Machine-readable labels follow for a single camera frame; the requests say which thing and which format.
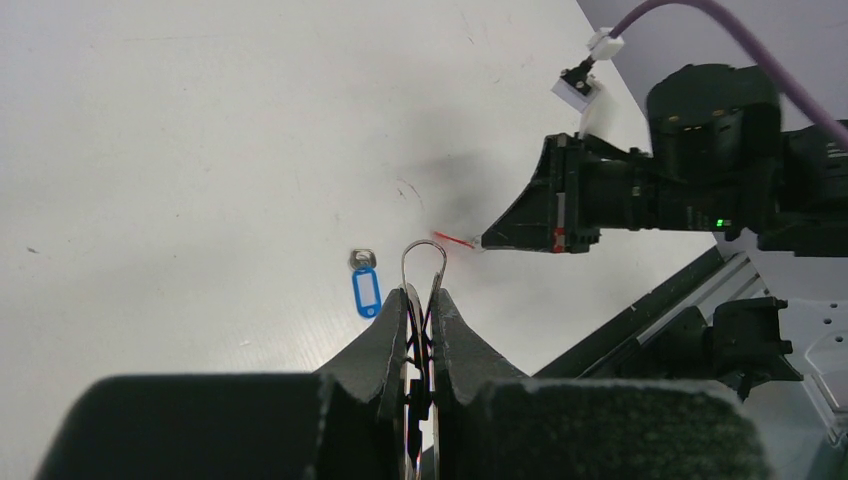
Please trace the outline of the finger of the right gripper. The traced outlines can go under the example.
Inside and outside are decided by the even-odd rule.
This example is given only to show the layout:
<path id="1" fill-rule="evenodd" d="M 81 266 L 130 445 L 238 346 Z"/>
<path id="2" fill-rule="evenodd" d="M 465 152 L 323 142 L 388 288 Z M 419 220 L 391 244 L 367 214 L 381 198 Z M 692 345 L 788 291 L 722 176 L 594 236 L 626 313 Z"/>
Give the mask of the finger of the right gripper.
<path id="1" fill-rule="evenodd" d="M 552 142 L 544 142 L 529 183 L 481 236 L 484 250 L 551 252 Z"/>

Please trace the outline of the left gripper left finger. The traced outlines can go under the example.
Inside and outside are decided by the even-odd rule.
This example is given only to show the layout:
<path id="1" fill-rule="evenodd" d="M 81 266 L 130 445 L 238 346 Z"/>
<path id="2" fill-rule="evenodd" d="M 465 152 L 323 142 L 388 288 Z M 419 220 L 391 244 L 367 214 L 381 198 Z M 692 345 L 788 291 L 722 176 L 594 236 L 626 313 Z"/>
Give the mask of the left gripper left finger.
<path id="1" fill-rule="evenodd" d="M 65 417 L 40 479 L 400 479 L 405 293 L 311 373 L 102 379 Z"/>

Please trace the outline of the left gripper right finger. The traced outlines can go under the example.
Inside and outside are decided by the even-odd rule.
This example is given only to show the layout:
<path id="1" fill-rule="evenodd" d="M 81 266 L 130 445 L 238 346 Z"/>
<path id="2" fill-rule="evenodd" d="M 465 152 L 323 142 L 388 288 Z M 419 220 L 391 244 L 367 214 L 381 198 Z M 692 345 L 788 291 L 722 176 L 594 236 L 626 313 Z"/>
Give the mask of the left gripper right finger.
<path id="1" fill-rule="evenodd" d="M 768 479 L 759 431 L 700 381 L 538 379 L 432 305 L 432 479 Z"/>

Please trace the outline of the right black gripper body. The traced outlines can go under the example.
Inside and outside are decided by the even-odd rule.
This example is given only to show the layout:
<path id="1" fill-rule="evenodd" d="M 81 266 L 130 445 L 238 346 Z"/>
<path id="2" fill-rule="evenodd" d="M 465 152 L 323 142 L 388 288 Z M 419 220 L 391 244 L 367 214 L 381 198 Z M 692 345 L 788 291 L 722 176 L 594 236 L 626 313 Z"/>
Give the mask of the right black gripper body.
<path id="1" fill-rule="evenodd" d="M 659 164 L 639 148 L 622 150 L 594 135 L 549 135 L 543 171 L 551 192 L 552 253 L 587 253 L 603 229 L 659 227 Z"/>

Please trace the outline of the silver metal keyring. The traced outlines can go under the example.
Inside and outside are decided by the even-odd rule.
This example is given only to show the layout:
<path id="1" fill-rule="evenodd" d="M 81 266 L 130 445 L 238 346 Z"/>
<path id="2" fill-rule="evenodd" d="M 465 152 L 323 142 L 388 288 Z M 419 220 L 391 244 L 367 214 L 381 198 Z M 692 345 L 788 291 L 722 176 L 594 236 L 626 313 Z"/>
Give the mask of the silver metal keyring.
<path id="1" fill-rule="evenodd" d="M 407 257 L 417 247 L 429 246 L 441 255 L 441 264 L 437 268 L 430 287 L 429 297 L 423 301 L 407 274 Z M 406 381 L 406 419 L 405 427 L 405 458 L 404 478 L 422 478 L 423 433 L 421 423 L 430 419 L 434 405 L 434 374 L 432 373 L 433 343 L 429 335 L 432 310 L 441 290 L 442 280 L 448 263 L 445 249 L 430 239 L 416 240 L 408 245 L 401 255 L 401 284 L 400 292 L 404 297 L 402 305 L 408 336 L 406 340 L 405 361 L 417 372 L 416 378 Z"/>

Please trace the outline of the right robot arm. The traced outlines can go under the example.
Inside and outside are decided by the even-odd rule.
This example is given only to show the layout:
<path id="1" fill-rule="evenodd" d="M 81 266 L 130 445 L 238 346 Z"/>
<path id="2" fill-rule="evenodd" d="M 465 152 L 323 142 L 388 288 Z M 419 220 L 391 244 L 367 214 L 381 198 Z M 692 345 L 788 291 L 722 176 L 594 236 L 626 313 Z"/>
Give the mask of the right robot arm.
<path id="1" fill-rule="evenodd" d="M 744 231 L 766 252 L 847 254 L 847 155 L 817 126 L 781 128 L 773 81 L 758 67 L 687 65 L 648 93 L 652 149 L 619 149 L 581 133 L 545 137 L 527 186 L 483 233 L 486 250 L 583 254 L 605 229 Z M 717 380 L 740 398 L 799 382 L 771 296 L 684 309 L 646 342 L 616 325 L 557 358 L 545 378 Z"/>

